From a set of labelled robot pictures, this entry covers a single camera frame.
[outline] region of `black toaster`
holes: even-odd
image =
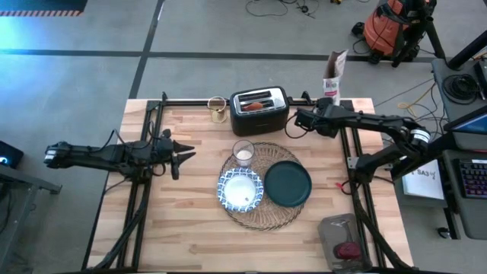
[[[262,106],[257,110],[249,110],[248,106],[252,103],[260,103]],[[288,98],[281,87],[239,91],[230,97],[231,128],[238,136],[284,129],[288,114]]]

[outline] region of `paper bag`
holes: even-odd
[[[331,97],[333,104],[340,105],[340,79],[345,69],[345,61],[348,50],[340,53],[332,52],[326,65],[325,75],[323,76],[323,92],[325,97]]]

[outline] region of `concrete floor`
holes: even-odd
[[[263,0],[259,11],[273,11]],[[254,18],[245,1],[166,0],[155,32],[154,52],[329,54],[351,48],[349,35],[377,4],[345,0],[340,6],[319,0],[317,19],[290,6],[283,17]],[[0,49],[142,51],[157,0],[90,0],[79,18],[0,18]],[[443,0],[434,14],[438,35],[452,56],[484,31],[487,7],[480,0]],[[422,41],[425,49],[428,41]],[[81,268],[107,173],[73,167],[50,170],[44,149],[60,140],[100,145],[119,128],[139,57],[0,55],[0,140],[23,151],[21,170],[64,187],[59,196],[41,193],[28,218],[18,253],[34,273]],[[308,91],[319,97],[326,62],[289,60],[150,58],[137,98],[205,98],[266,85],[281,85],[289,95]],[[347,62],[343,97],[372,97],[375,103],[432,78],[429,63],[403,63],[392,69]],[[412,102],[432,82],[377,108],[405,115],[399,102]],[[439,99],[438,90],[434,97]],[[433,108],[431,98],[422,104]],[[434,123],[426,123],[434,130]],[[445,272],[484,273],[487,242],[446,241],[441,209],[401,206],[415,265]]]

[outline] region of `woven placemat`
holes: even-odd
[[[260,179],[266,184],[264,178],[267,170],[279,161],[293,161],[301,164],[299,160],[287,149],[280,145],[269,142],[253,143],[255,152],[252,158],[250,169],[259,174]],[[239,167],[237,160],[232,155],[223,164],[220,176],[227,170]],[[236,223],[245,228],[269,231],[289,225],[301,213],[303,205],[294,208],[286,208],[276,205],[264,192],[264,197],[260,204],[251,212],[233,212],[227,210],[228,215]]]

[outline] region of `dark green plate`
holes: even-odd
[[[267,171],[264,192],[280,206],[299,206],[310,196],[311,177],[302,165],[293,161],[280,161]]]

